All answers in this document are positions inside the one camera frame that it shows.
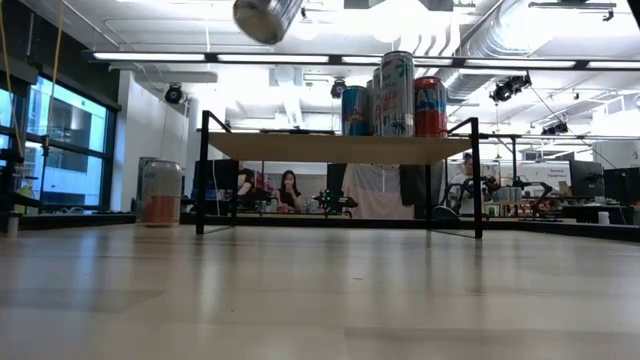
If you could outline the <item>slim blue striped can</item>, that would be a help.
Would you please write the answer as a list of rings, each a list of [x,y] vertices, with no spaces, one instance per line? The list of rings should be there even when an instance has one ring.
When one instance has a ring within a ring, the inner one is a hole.
[[[347,86],[341,99],[341,124],[344,136],[370,135],[370,94],[362,86]]]

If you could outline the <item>slim silver Celsius can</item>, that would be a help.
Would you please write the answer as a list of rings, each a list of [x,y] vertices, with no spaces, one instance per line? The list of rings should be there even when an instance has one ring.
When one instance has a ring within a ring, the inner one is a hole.
[[[371,89],[370,89],[370,95],[371,95],[370,125],[371,125],[371,134],[373,136],[381,135],[380,99],[379,99],[380,87],[381,87],[381,72],[380,72],[380,68],[376,67],[373,71],[372,80],[371,80]]]
[[[406,51],[385,54],[380,67],[380,132],[387,137],[414,136],[414,62]]]

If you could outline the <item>red Fanta can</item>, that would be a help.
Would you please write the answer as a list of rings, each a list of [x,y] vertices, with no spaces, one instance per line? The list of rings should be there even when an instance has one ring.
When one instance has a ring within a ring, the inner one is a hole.
[[[414,80],[414,127],[416,137],[446,137],[447,92],[440,78]]]

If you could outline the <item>silver orange can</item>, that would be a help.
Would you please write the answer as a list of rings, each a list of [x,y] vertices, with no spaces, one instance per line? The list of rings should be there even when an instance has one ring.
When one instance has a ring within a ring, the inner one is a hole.
[[[177,162],[157,159],[143,169],[140,223],[173,227],[180,221],[182,170]]]

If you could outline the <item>person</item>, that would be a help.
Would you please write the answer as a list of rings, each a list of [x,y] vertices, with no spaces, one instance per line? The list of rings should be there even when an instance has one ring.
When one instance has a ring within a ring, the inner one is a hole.
[[[300,212],[302,210],[302,193],[298,190],[296,175],[292,170],[286,170],[282,174],[280,187],[275,195],[279,210],[285,212]]]
[[[471,153],[465,153],[463,171],[450,181],[449,190],[449,200],[461,215],[474,214],[473,175],[473,156]]]
[[[238,202],[249,209],[255,202],[255,171],[247,168],[243,162],[239,163],[238,170]]]

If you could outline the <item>black aluminium crossbar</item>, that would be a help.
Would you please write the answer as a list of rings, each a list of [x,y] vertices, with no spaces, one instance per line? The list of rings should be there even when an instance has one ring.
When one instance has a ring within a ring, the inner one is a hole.
[[[205,226],[255,226],[255,227],[312,227],[312,228],[362,228],[362,229],[422,229],[422,230],[473,230],[473,221],[419,220],[366,220],[348,217],[325,218],[321,216],[259,216],[242,213],[235,218],[206,215]]]

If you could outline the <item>white hanging cloth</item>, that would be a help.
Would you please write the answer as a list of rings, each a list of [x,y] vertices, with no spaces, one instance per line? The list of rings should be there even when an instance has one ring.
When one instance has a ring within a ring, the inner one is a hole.
[[[342,190],[358,204],[354,219],[414,219],[414,206],[402,203],[398,165],[347,164]]]

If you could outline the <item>black beam with light strips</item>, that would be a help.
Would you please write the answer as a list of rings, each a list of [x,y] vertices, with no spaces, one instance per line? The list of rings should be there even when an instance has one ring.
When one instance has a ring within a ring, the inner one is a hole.
[[[224,64],[224,65],[312,65],[373,67],[383,62],[381,55],[343,54],[279,54],[279,53],[214,53],[214,52],[107,52],[83,51],[81,56],[90,63],[162,63],[162,64]],[[640,71],[640,60],[613,58],[484,58],[414,56],[418,68],[452,68],[482,70],[534,71]]]

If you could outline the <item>white sign board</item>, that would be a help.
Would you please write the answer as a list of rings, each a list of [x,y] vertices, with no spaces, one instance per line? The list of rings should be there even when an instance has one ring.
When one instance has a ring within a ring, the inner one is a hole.
[[[521,163],[517,167],[517,175],[523,181],[545,182],[553,188],[554,193],[570,193],[571,177],[568,162]],[[543,189],[539,186],[531,186],[524,191],[538,197]]]

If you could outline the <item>large window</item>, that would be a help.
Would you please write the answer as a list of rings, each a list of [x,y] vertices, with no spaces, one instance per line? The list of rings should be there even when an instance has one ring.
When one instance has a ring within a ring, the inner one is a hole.
[[[45,211],[109,205],[115,112],[39,77],[0,84],[0,150],[21,151],[10,186]]]

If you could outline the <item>black monitor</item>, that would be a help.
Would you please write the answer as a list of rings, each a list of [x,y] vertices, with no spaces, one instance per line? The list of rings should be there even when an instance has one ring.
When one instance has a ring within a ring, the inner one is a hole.
[[[640,167],[605,170],[604,192],[624,206],[640,206]]]
[[[569,169],[574,197],[595,198],[605,195],[603,166],[600,163],[570,160]]]

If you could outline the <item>black ceiling track light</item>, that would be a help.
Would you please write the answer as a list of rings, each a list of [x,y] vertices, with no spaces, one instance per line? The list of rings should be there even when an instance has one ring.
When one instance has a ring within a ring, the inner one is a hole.
[[[594,2],[593,0],[547,0],[530,1],[528,7],[533,9],[601,14],[602,21],[608,22],[614,17],[614,10],[617,8],[617,4],[615,2]]]

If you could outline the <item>silver ventilation duct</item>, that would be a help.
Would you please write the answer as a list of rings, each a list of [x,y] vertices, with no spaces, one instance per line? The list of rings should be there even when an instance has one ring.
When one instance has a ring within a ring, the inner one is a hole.
[[[529,57],[549,42],[553,31],[544,29],[541,9],[530,8],[540,0],[499,0],[495,10],[468,36],[455,55],[471,58]],[[453,103],[467,100],[491,80],[489,75],[462,74],[460,69],[441,68],[436,73]]]

